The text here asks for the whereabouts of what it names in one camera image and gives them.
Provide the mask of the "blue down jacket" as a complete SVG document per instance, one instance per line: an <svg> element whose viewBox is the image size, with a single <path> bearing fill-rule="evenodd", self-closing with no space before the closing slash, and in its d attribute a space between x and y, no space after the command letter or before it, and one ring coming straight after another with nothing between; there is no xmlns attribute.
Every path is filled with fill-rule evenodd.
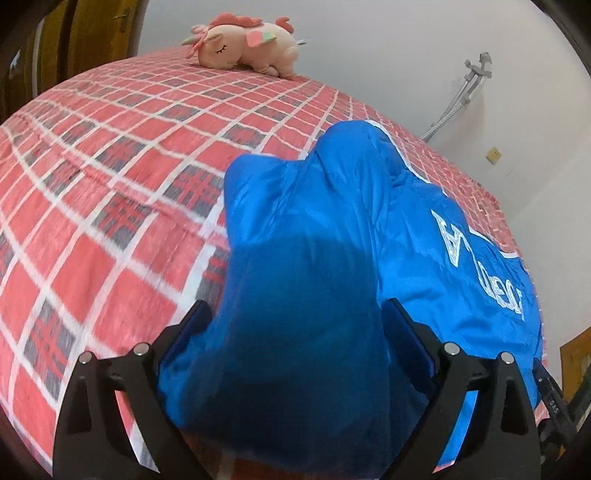
<svg viewBox="0 0 591 480"><path fill-rule="evenodd" d="M390 299L470 355L513 354L539 402L541 315L520 258L473 231L382 128L335 124L301 161L236 158L224 208L221 306L159 366L180 430L295 472L380 476L430 378Z"/></svg>

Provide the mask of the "red plaid bed sheet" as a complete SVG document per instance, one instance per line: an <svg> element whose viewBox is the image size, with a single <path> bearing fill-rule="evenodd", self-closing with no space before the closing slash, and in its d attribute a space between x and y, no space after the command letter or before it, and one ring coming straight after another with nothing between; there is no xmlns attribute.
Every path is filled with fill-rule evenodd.
<svg viewBox="0 0 591 480"><path fill-rule="evenodd" d="M194 300L221 299L231 161L304 158L346 120L387 129L408 167L462 209L494 296L539 316L497 200L408 130L318 81L148 54L81 73L2 123L2 434L48 473L79 354L124 352Z"/></svg>

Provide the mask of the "wooden wardrobe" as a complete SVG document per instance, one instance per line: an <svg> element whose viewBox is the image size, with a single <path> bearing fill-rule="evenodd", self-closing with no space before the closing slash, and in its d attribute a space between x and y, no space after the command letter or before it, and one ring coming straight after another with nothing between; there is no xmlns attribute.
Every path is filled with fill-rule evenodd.
<svg viewBox="0 0 591 480"><path fill-rule="evenodd" d="M570 401L583 383L590 366L591 328L560 347L562 387L565 398Z"/></svg>

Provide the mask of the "grey metal crutch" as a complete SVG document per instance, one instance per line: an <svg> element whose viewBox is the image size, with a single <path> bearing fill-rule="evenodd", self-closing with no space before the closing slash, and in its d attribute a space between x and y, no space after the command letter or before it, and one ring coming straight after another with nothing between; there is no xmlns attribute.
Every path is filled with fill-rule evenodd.
<svg viewBox="0 0 591 480"><path fill-rule="evenodd" d="M492 66L493 61L489 52L482 52L479 55L477 63L472 63L470 60L465 61L465 67L468 69L468 73L464 76L464 83L440 118L420 136L425 143L428 143L444 125L466 107L479 93L480 89L493 76Z"/></svg>

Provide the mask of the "pink unicorn plush toy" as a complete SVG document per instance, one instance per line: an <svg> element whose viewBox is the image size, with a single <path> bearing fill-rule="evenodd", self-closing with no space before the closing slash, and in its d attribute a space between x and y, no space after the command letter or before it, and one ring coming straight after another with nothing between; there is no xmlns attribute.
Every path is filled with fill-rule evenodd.
<svg viewBox="0 0 591 480"><path fill-rule="evenodd" d="M296 76L298 43L286 16L270 23L224 12L207 25L193 26L190 32L181 45L188 47L186 57L197 58L202 67L231 70L246 66L276 78Z"/></svg>

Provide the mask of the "wooden door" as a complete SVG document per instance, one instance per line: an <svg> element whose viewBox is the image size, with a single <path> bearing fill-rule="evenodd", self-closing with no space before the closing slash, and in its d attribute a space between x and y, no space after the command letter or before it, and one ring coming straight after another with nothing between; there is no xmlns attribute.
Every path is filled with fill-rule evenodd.
<svg viewBox="0 0 591 480"><path fill-rule="evenodd" d="M20 46L2 47L1 119L55 85L137 52L147 3L55 1Z"/></svg>

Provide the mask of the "yellowed wall socket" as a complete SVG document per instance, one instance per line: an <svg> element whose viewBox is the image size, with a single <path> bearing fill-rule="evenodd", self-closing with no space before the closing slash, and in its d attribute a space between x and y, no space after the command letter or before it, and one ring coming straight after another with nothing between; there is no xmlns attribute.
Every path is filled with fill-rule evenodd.
<svg viewBox="0 0 591 480"><path fill-rule="evenodd" d="M502 153L496 147L492 147L486 154L487 160L492 164L495 165L502 157Z"/></svg>

